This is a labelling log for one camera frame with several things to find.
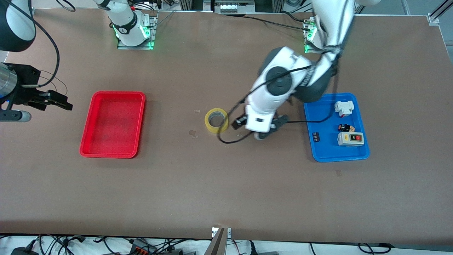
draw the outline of plastic tray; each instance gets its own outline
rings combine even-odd
[[[340,118],[338,113],[334,112],[328,120],[322,123],[307,123],[313,157],[318,162],[367,159],[370,156],[368,139],[366,138],[365,129],[363,128],[359,105],[353,94],[325,94],[316,102],[304,103],[305,117],[307,120],[323,119],[328,116],[331,111],[334,111],[333,103],[338,101],[353,101],[354,110],[352,111],[352,114]],[[356,132],[362,132],[365,144],[360,147],[339,146],[337,141],[339,124],[349,124],[355,127]],[[313,140],[314,132],[319,133],[319,142]]]
[[[132,158],[137,154],[145,94],[98,91],[91,99],[80,144],[84,157]]]

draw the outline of red wire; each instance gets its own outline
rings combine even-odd
[[[241,252],[239,251],[239,247],[237,247],[237,243],[235,240],[233,240],[234,246],[236,246],[237,254],[241,255]]]

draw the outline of yellow tape roll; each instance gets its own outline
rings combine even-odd
[[[223,122],[222,126],[214,127],[209,123],[211,121],[211,119],[215,116],[221,116],[225,120]],[[220,133],[223,133],[228,128],[227,112],[225,112],[225,110],[220,109],[220,108],[214,108],[206,113],[206,116],[204,116],[204,123],[206,124],[206,128],[209,132],[217,134],[217,132],[220,129]]]

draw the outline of silver metal cylinder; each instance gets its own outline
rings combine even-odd
[[[5,97],[13,91],[17,84],[17,75],[8,66],[0,63],[0,98]]]

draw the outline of brown table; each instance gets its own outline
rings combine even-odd
[[[0,232],[209,238],[228,226],[235,239],[453,244],[453,68],[425,17],[357,17],[338,90],[356,95],[371,156],[337,163],[313,160],[305,125],[234,145],[204,126],[207,111],[228,110],[251,88],[271,49],[302,52],[299,31],[176,13],[153,51],[121,51],[100,10],[36,18],[60,48],[74,110],[22,107],[30,122],[0,124]],[[38,32],[8,61],[53,71],[55,53]],[[99,90],[146,93],[136,158],[80,156]]]

